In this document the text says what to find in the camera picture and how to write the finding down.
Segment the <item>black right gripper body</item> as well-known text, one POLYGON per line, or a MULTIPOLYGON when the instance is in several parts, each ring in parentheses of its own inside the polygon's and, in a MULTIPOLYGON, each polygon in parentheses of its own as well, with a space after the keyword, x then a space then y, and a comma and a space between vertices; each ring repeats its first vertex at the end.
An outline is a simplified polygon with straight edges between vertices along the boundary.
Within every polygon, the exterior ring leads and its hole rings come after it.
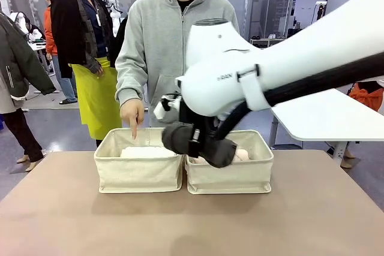
POLYGON ((216 120, 216 116, 202 116, 193 112, 185 101, 181 100, 179 108, 181 126, 178 128, 178 138, 182 141, 205 141, 207 137, 221 140, 217 136, 216 120))

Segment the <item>hoodie person's right hand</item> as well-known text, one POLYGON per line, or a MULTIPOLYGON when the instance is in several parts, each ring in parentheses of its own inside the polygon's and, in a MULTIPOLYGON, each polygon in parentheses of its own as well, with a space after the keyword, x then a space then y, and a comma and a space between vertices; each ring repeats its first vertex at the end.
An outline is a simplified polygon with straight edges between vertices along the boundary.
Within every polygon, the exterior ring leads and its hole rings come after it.
POLYGON ((121 119, 131 128, 132 138, 137 137, 137 128, 144 120, 144 106, 140 99, 130 99, 120 108, 121 119))

